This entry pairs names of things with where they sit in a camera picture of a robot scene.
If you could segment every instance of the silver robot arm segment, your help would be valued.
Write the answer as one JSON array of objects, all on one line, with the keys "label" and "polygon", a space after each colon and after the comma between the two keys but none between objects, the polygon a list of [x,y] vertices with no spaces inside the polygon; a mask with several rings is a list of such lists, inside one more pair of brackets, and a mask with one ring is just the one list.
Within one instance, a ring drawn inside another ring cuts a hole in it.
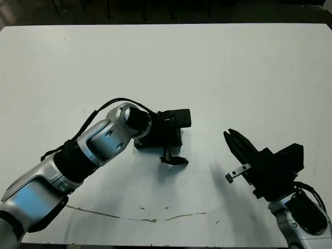
[{"label": "silver robot arm segment", "polygon": [[121,153],[131,139],[146,136],[148,113],[131,103],[108,112],[75,141],[13,182],[1,198],[0,248],[15,249],[27,232],[44,229],[86,177]]},{"label": "silver robot arm segment", "polygon": [[332,248],[332,227],[331,221],[327,213],[318,205],[315,204],[316,214],[310,212],[307,214],[307,218],[313,219],[312,222],[323,222],[326,223],[318,227],[316,231],[312,231],[311,228],[302,224],[298,217],[292,214],[289,209],[288,203],[292,201],[296,202],[300,196],[304,199],[307,198],[306,194],[302,189],[298,192],[292,193],[286,197],[282,197],[274,202],[269,203],[269,210],[276,217],[278,227],[285,237],[287,244],[290,249],[328,249]]}]

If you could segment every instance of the screw hole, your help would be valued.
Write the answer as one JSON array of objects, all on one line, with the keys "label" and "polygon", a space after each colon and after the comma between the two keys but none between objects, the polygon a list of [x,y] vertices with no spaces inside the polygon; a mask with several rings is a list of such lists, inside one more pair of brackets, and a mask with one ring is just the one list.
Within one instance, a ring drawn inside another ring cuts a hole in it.
[{"label": "screw hole", "polygon": [[117,149],[121,149],[123,146],[123,143],[119,143],[118,146],[116,146]]},{"label": "screw hole", "polygon": [[105,136],[106,136],[106,137],[107,137],[107,136],[110,136],[112,133],[113,133],[113,130],[109,130],[109,131],[105,134]]}]

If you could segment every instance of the wire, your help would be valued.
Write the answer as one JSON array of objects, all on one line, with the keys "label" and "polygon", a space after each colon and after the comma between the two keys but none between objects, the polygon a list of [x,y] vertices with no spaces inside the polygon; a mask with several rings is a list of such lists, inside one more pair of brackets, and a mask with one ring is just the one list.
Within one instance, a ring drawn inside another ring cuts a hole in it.
[{"label": "wire", "polygon": [[[145,107],[144,105],[142,105],[139,102],[133,101],[131,99],[127,99],[127,98],[116,98],[116,99],[112,99],[110,101],[107,101],[105,104],[103,104],[98,110],[94,110],[90,116],[87,118],[87,120],[83,123],[83,125],[81,126],[81,128],[78,130],[78,132],[75,134],[75,136],[73,136],[72,139],[68,140],[68,141],[74,141],[76,140],[79,136],[81,136],[81,134],[87,129],[87,127],[91,124],[91,122],[93,121],[93,119],[97,116],[97,114],[107,108],[108,106],[112,105],[115,102],[119,102],[119,101],[129,101],[132,102],[136,105],[138,105],[140,108],[146,110],[149,114],[154,114],[154,112],[152,110],[150,110],[149,108]],[[59,146],[56,149],[53,150],[49,150],[48,152],[46,152],[41,158],[40,161],[43,161],[47,156],[53,154],[54,152],[58,152],[60,150],[62,150],[64,147],[64,145]]]},{"label": "wire", "polygon": [[303,189],[309,191],[310,193],[312,193],[312,195],[315,197],[318,205],[326,212],[326,207],[325,207],[325,204],[324,204],[322,198],[316,192],[316,190],[314,190],[313,187],[309,186],[308,184],[302,183],[302,182],[294,182],[294,183],[295,183],[295,186],[297,186],[299,188],[303,188]]}]

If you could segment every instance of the metal pin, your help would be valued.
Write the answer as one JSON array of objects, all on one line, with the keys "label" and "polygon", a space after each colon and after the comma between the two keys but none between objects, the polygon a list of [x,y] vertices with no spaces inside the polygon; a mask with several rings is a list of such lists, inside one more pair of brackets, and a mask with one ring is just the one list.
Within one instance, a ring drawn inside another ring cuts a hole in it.
[{"label": "metal pin", "polygon": [[233,170],[232,172],[229,172],[226,175],[226,179],[229,183],[233,182],[233,179],[235,177],[238,177],[239,175],[241,175],[243,172],[247,171],[248,169],[251,168],[251,165],[249,163],[246,163],[240,167],[238,167],[237,169]]}]

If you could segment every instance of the white table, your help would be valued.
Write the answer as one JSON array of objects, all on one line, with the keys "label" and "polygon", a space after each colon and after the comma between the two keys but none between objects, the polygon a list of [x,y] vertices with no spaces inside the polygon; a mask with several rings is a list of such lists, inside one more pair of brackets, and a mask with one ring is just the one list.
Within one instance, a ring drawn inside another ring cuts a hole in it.
[{"label": "white table", "polygon": [[225,180],[239,163],[222,132],[236,129],[273,152],[302,144],[298,179],[332,214],[331,65],[332,32],[323,24],[4,28],[1,192],[112,98],[155,111],[190,108],[192,117],[181,149],[187,168],[170,169],[160,151],[131,143],[70,196],[70,206],[87,211],[66,207],[24,242],[285,246],[267,202],[241,177]]}]

